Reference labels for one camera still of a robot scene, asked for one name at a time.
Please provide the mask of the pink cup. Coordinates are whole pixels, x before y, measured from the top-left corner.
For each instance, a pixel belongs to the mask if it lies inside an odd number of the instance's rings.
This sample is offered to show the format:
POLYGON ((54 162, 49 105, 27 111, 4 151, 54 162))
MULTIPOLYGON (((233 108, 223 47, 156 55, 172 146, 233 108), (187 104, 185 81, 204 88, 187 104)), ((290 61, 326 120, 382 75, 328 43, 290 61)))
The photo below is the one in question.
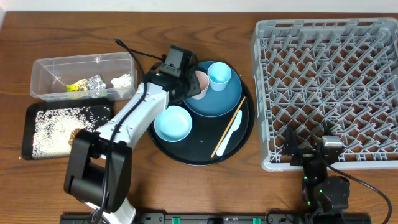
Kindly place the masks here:
POLYGON ((209 79, 208 75, 205 72, 196 71, 195 74, 196 74, 196 76, 198 78, 198 81, 200 83, 201 93, 198 94, 198 95, 193 96, 193 99, 200 100, 200 99, 204 98, 206 93, 207 93, 208 87, 210 85, 210 79, 209 79))

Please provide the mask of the light blue bowl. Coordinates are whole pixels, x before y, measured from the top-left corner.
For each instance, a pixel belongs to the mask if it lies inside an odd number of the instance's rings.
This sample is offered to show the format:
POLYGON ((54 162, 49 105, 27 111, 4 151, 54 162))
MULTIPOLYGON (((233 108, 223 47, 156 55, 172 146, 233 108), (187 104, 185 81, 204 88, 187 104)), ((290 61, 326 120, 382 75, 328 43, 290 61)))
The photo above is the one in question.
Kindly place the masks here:
POLYGON ((169 106, 154 121, 155 133, 167 142, 183 140, 192 130, 192 126, 190 113, 181 106, 169 106))

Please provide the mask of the white napkin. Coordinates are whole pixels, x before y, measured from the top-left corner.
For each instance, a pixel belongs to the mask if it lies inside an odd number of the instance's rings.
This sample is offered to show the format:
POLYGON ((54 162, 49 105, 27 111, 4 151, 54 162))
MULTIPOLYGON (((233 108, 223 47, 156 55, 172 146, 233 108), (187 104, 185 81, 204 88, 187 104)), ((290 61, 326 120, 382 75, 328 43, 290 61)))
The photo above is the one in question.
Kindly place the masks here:
POLYGON ((132 76, 127 73, 121 75, 119 78, 113 78, 111 80, 111 84, 113 85, 113 88, 117 90, 129 88, 132 85, 132 76))

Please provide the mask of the yellow foil snack wrapper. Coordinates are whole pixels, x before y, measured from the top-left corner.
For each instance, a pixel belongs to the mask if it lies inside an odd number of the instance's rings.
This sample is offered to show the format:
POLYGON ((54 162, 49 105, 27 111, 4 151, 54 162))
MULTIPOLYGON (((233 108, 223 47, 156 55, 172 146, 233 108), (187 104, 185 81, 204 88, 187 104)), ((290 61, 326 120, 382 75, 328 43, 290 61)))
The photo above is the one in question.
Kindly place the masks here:
POLYGON ((100 75, 78 80, 66 86, 67 92, 91 91, 105 89, 106 84, 100 75))

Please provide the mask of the brown walnut cookie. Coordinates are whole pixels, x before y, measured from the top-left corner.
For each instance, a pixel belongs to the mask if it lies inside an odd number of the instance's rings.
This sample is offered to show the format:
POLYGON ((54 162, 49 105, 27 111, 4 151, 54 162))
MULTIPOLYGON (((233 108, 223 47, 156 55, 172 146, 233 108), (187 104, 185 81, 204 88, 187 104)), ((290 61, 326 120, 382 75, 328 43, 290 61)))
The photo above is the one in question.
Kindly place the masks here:
POLYGON ((74 131, 72 131, 72 133, 71 133, 71 135, 70 135, 70 138, 69 138, 69 140, 68 140, 68 144, 69 144, 70 146, 72 146, 73 140, 74 140, 75 136, 76 136, 80 131, 81 131, 81 129, 75 129, 74 131))

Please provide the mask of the white rice pile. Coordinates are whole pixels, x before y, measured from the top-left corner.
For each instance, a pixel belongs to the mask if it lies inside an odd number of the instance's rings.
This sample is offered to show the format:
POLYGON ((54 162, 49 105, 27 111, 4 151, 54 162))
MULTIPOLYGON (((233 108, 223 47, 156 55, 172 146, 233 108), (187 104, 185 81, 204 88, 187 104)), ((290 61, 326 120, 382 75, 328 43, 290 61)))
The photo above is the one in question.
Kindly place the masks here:
POLYGON ((112 115, 109 106, 82 106, 39 111, 35 117, 32 158, 47 159, 70 154, 72 132, 90 132, 107 123, 112 115))

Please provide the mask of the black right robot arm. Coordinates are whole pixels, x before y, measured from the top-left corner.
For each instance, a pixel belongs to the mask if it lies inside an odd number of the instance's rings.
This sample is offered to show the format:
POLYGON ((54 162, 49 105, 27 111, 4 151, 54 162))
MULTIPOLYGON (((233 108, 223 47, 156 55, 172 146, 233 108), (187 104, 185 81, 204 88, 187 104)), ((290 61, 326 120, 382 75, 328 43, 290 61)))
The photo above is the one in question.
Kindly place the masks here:
POLYGON ((290 165, 303 167, 302 197, 309 206, 297 223, 344 223, 342 210, 348 208, 350 182, 346 177, 329 176, 327 171, 343 149, 341 139, 330 130, 314 149, 304 149, 287 127, 282 153, 291 157, 290 165))

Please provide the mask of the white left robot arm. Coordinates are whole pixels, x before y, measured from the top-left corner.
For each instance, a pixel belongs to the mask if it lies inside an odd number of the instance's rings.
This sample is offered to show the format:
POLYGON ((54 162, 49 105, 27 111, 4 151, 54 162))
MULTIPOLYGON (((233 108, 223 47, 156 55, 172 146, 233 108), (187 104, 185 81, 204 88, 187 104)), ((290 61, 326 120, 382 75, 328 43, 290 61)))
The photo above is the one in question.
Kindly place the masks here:
POLYGON ((143 76, 136 93, 110 121, 90 132, 71 134, 64 191, 93 209, 92 223, 132 223, 136 209, 127 195, 131 184, 132 150, 152 122, 170 103, 201 92, 195 67, 169 66, 143 76))

